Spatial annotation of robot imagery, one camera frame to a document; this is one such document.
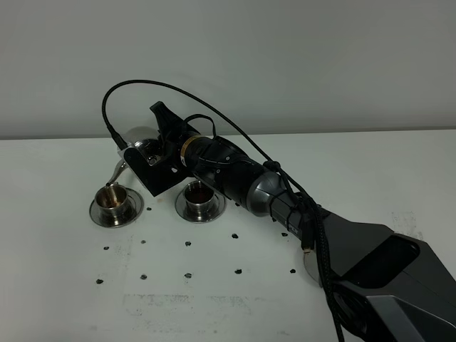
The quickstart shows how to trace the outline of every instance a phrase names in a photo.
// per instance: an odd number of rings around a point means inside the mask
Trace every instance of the white tabletop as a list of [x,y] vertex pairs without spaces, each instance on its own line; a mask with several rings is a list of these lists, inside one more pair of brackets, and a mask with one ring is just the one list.
[[[456,131],[253,138],[324,207],[424,239],[456,276]],[[336,340],[299,241],[270,219],[229,202],[184,222],[174,201],[190,180],[154,198],[128,170],[120,184],[152,209],[103,229],[88,207],[118,161],[111,140],[1,141],[0,161],[0,341]]]

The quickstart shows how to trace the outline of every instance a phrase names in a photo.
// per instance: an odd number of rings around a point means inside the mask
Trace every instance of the stainless steel cup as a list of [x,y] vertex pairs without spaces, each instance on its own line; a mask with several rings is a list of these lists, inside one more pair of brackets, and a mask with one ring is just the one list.
[[184,188],[184,198],[187,210],[198,217],[205,216],[215,204],[214,191],[199,180],[189,183]]
[[93,201],[95,223],[104,227],[120,227],[132,220],[135,208],[128,196],[128,190],[119,184],[99,189]]

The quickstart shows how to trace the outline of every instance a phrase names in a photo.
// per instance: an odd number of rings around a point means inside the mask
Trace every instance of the cable connector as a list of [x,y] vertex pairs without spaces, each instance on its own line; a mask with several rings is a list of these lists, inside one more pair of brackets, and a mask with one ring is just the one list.
[[115,132],[114,129],[109,130],[109,131],[111,133],[111,137],[113,137],[114,143],[119,147],[120,150],[124,150],[125,148],[127,148],[127,146],[128,146],[127,143],[120,136],[119,133]]
[[304,221],[299,222],[301,228],[301,248],[306,250],[312,250],[315,248],[315,220],[312,219],[308,224],[304,224]]
[[267,160],[266,162],[263,163],[263,166],[266,169],[271,170],[272,172],[278,172],[281,170],[279,162],[275,162],[273,160]]

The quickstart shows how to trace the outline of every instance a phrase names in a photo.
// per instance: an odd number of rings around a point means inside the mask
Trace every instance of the black wire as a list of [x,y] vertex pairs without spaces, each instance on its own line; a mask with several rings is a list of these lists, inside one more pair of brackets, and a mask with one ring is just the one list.
[[[218,111],[216,108],[212,107],[209,103],[201,100],[197,96],[181,89],[178,87],[175,87],[173,85],[163,83],[163,82],[158,82],[158,81],[150,81],[150,80],[129,80],[129,81],[123,81],[120,82],[116,85],[114,85],[108,92],[105,94],[103,98],[103,102],[101,104],[101,113],[103,115],[103,119],[105,121],[106,127],[108,128],[111,136],[113,137],[115,143],[118,145],[118,147],[122,150],[127,146],[126,142],[122,139],[119,133],[114,129],[114,127],[109,123],[108,116],[106,115],[106,103],[108,102],[109,96],[114,92],[114,90],[126,86],[128,84],[135,84],[135,83],[144,83],[144,84],[152,84],[156,86],[162,86],[165,88],[173,89],[177,91],[178,93],[184,94],[188,96],[189,98],[192,98],[193,100],[197,101],[198,103],[201,103],[203,106],[206,108],[209,108],[211,111],[216,113],[219,117],[221,117],[223,120],[225,120],[227,123],[229,123],[235,130],[239,132],[266,160],[269,162],[273,162],[273,160],[238,126],[236,125],[233,121],[231,121],[227,116],[222,114],[220,111]],[[312,199],[312,197],[309,196],[309,194],[306,192],[306,190],[298,184],[293,178],[291,178],[285,171],[282,170],[280,167],[280,164],[277,162],[274,162],[275,168],[277,172],[280,174],[281,179],[283,180],[285,184],[285,188],[287,192],[289,193],[291,199],[294,201],[294,204],[298,207],[298,210],[300,213],[304,214],[305,208],[302,203],[302,201],[298,198],[298,196],[294,193],[293,189],[291,188],[291,185],[294,185],[299,192],[304,196],[304,198],[307,199],[309,206],[311,208],[311,211],[313,212],[314,218],[316,220],[316,230],[317,230],[317,235],[316,235],[316,256],[317,256],[317,264],[318,264],[318,272],[321,277],[321,283],[323,286],[323,290],[326,295],[326,301],[328,303],[328,307],[331,311],[333,321],[334,321],[334,326],[336,327],[336,333],[339,342],[344,342],[344,337],[343,337],[343,332],[341,328],[341,323],[339,321],[338,317],[338,306],[336,303],[336,300],[334,299],[333,295],[333,284],[331,280],[331,258],[329,255],[329,245],[328,245],[328,239],[326,237],[324,225],[323,225],[323,220],[321,218],[321,213],[320,209],[318,208],[318,205],[315,203],[315,201]]]
[[189,116],[188,118],[185,118],[184,124],[187,124],[187,123],[189,123],[190,121],[192,121],[194,119],[206,119],[206,120],[209,120],[212,123],[212,135],[214,136],[214,138],[217,136],[217,131],[215,129],[215,123],[214,123],[214,121],[213,121],[213,119],[211,117],[209,117],[207,115],[203,115],[203,114],[193,114],[193,115]]
[[114,85],[110,90],[108,90],[108,92],[105,94],[105,97],[103,98],[103,102],[101,103],[101,113],[103,115],[103,119],[105,121],[106,127],[108,128],[108,130],[111,133],[111,135],[114,135],[116,137],[120,136],[119,133],[117,133],[115,131],[114,127],[109,123],[108,116],[106,115],[106,103],[108,102],[108,98],[114,92],[114,90],[119,89],[120,87],[126,86],[127,84],[135,84],[135,83],[153,84],[153,85],[156,85],[156,86],[162,86],[162,87],[165,87],[165,88],[173,89],[173,90],[177,91],[178,93],[184,94],[184,95],[188,96],[189,98],[192,98],[193,100],[201,103],[204,107],[209,108],[214,113],[216,113],[219,117],[221,117],[223,120],[228,122],[235,130],[237,130],[239,132],[239,134],[241,134],[244,138],[246,138],[247,141],[249,143],[251,143],[252,146],[255,147],[255,149],[258,152],[260,152],[263,157],[265,157],[267,160],[272,160],[238,125],[233,123],[228,117],[226,117],[221,112],[219,112],[217,109],[212,107],[209,103],[201,100],[200,98],[198,98],[195,95],[189,93],[188,91],[185,91],[185,90],[183,90],[181,88],[174,87],[173,85],[170,85],[170,84],[167,84],[167,83],[163,83],[163,82],[158,82],[158,81],[150,81],[150,80],[123,81],[123,82],[120,82],[120,83]]

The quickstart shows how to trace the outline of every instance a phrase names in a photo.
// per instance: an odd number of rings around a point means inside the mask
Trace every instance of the white wall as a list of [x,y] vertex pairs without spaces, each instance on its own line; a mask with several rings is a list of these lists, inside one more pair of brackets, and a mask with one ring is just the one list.
[[[456,125],[456,1],[1,2],[0,137],[104,135],[103,94],[129,78],[251,133]],[[157,100],[207,113],[147,85],[108,113],[119,131],[154,125]]]

